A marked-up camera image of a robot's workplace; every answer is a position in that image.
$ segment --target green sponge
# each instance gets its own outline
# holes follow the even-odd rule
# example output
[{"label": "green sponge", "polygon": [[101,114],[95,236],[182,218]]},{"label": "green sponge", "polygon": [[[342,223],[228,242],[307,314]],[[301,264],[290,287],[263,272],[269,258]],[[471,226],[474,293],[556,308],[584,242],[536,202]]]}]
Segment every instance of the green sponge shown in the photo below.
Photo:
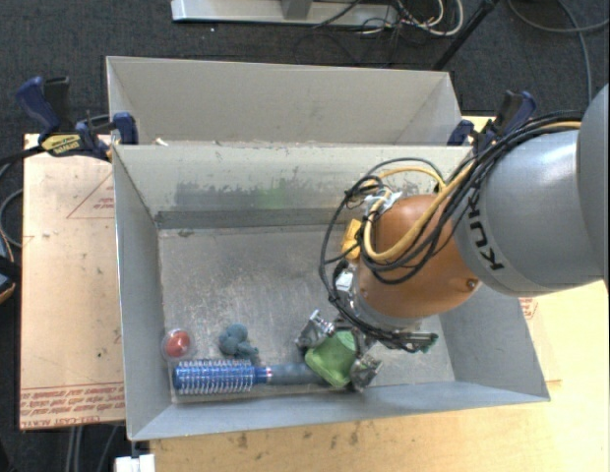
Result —
[{"label": "green sponge", "polygon": [[305,363],[331,386],[342,388],[351,382],[355,362],[355,340],[348,330],[336,332],[305,354]]}]

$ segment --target gray bin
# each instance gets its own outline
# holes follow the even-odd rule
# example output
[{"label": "gray bin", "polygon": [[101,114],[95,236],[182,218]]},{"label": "gray bin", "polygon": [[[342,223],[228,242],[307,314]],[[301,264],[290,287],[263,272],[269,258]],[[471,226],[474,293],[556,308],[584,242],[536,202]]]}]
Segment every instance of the gray bin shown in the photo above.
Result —
[{"label": "gray bin", "polygon": [[[440,335],[428,353],[377,345],[384,367],[363,393],[262,386],[180,403],[160,355],[165,330],[185,326],[199,357],[221,358],[219,332],[242,322],[265,364],[299,361],[293,340],[311,312],[335,316],[317,268],[343,191],[393,157],[451,171],[466,154],[443,145],[458,106],[443,73],[138,58],[107,66],[110,111],[130,111],[141,140],[113,157],[131,440],[548,398],[519,301],[482,288],[424,322]],[[169,147],[150,145],[156,138]]]}]

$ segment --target orange object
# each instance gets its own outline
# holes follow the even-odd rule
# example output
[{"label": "orange object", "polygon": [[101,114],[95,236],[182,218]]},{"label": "orange object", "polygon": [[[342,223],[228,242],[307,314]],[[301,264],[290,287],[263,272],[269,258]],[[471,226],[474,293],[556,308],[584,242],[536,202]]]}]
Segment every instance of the orange object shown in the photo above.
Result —
[{"label": "orange object", "polygon": [[191,338],[185,330],[174,330],[166,338],[164,353],[170,358],[180,358],[189,352]]},{"label": "orange object", "polygon": [[[418,195],[396,202],[375,224],[375,244],[385,251],[394,245],[422,213],[434,202],[433,195]],[[439,221],[445,204],[439,206],[428,222],[429,233]],[[395,318],[424,318],[444,313],[466,301],[480,286],[478,277],[466,266],[456,241],[451,237],[452,223],[441,233],[438,254],[413,277],[397,285],[378,281],[361,261],[358,271],[360,295],[374,310]],[[420,243],[426,234],[419,237]],[[394,269],[387,278],[402,276],[407,269]]]}]

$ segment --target red ball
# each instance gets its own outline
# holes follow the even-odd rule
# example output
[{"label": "red ball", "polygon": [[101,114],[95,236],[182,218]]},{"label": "red ball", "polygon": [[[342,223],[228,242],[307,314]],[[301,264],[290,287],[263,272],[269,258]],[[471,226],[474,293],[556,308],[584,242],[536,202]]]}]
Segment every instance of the red ball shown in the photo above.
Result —
[{"label": "red ball", "polygon": [[184,330],[176,330],[172,332],[165,342],[165,354],[168,357],[180,358],[189,351],[191,338]]}]

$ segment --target black carpet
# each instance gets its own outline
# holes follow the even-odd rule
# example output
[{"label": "black carpet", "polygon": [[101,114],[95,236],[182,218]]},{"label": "black carpet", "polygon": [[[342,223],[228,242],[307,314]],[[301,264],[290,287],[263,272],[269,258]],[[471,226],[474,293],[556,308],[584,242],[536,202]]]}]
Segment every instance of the black carpet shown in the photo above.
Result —
[{"label": "black carpet", "polygon": [[[331,27],[174,24],[170,1],[0,0],[0,157],[20,150],[23,133],[38,130],[15,101],[21,83],[33,76],[69,76],[74,116],[101,113],[107,106],[104,58],[109,55],[426,70],[451,43],[417,30],[405,31],[394,43],[389,31],[364,38]],[[580,26],[609,16],[610,0],[561,1]],[[468,16],[482,2],[462,0]],[[546,27],[572,26],[557,1],[513,3]],[[609,27],[585,33],[584,41],[595,94],[609,82]],[[445,69],[462,113],[493,114],[510,89],[530,92],[542,114],[586,109],[584,65],[576,34],[535,29],[502,1]],[[0,182],[0,205],[22,185],[17,164]],[[6,228],[15,237],[21,232],[20,208],[15,202],[7,210]],[[17,292],[0,307],[0,440],[20,471],[63,470],[69,431],[18,430],[19,305]],[[82,470],[94,470],[110,431],[85,428]],[[111,452],[130,452],[123,432],[117,432]]]}]

